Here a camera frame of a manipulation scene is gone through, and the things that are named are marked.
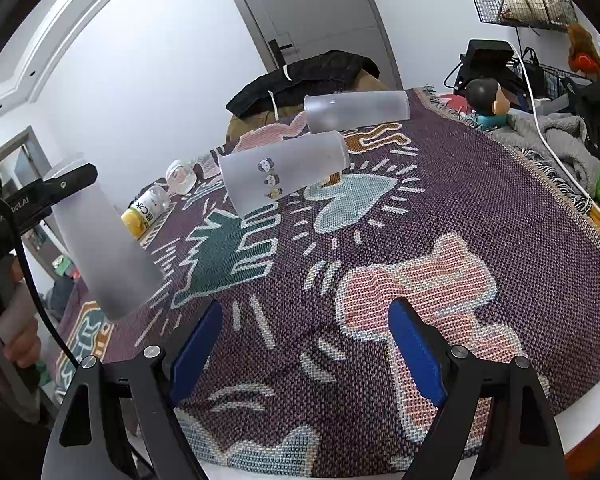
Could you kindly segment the person's left hand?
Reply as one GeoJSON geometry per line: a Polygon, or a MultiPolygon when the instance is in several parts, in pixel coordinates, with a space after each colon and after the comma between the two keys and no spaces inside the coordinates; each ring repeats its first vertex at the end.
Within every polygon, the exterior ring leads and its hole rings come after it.
{"type": "Polygon", "coordinates": [[[4,357],[24,370],[40,357],[41,339],[33,298],[17,257],[8,255],[0,262],[0,279],[12,291],[9,300],[0,292],[0,343],[4,357]]]}

